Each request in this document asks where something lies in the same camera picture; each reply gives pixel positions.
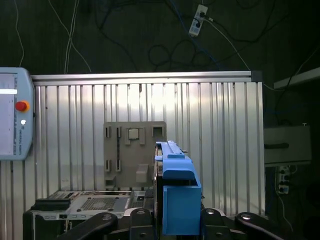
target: gray electrical box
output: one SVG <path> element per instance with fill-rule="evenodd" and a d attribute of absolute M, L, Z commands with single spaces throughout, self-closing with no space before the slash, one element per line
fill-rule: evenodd
<path fill-rule="evenodd" d="M 312 159 L 309 126 L 265 128 L 264 165 L 266 167 L 309 164 Z"/>
<path fill-rule="evenodd" d="M 166 123 L 106 122 L 103 128 L 105 188 L 151 187 L 155 146 L 167 141 Z"/>

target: silver metal wall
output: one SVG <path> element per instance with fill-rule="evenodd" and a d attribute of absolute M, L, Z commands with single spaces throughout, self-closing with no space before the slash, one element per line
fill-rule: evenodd
<path fill-rule="evenodd" d="M 250 72 L 33 76 L 35 135 L 25 161 L 0 163 L 1 237 L 22 239 L 22 214 L 57 190 L 102 190 L 103 123 L 166 121 L 188 151 L 204 205 L 265 209 L 262 84 Z"/>

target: gray mounting plate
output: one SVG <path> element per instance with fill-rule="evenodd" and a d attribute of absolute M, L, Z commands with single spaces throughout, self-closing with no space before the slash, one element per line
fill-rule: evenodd
<path fill-rule="evenodd" d="M 153 185 L 156 142 L 167 140 L 163 121 L 104 124 L 105 188 L 144 188 Z"/>

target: electrical outlet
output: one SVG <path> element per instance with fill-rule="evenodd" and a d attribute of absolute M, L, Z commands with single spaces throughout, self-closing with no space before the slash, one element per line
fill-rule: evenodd
<path fill-rule="evenodd" d="M 200 13 L 207 14 L 207 11 L 208 8 L 206 6 L 203 6 L 201 4 L 198 5 L 198 8 L 194 15 L 195 19 L 193 19 L 189 29 L 189 34 L 191 37 L 196 37 L 199 35 L 202 24 L 204 23 L 204 18 L 200 17 Z"/>
<path fill-rule="evenodd" d="M 280 166 L 277 168 L 276 191 L 278 194 L 289 193 L 290 168 L 289 166 Z"/>

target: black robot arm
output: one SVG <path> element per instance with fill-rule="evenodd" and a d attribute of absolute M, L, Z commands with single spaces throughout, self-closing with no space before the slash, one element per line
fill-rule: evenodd
<path fill-rule="evenodd" d="M 118 219 L 112 213 L 99 213 L 62 234 L 57 240 L 157 240 L 156 228 L 149 210 L 134 209 L 130 216 Z M 190 239 L 191 236 L 179 236 Z M 201 210 L 200 236 L 202 240 L 302 240 L 286 236 L 269 220 L 254 213 L 243 212 L 234 220 L 222 216 L 212 208 Z"/>

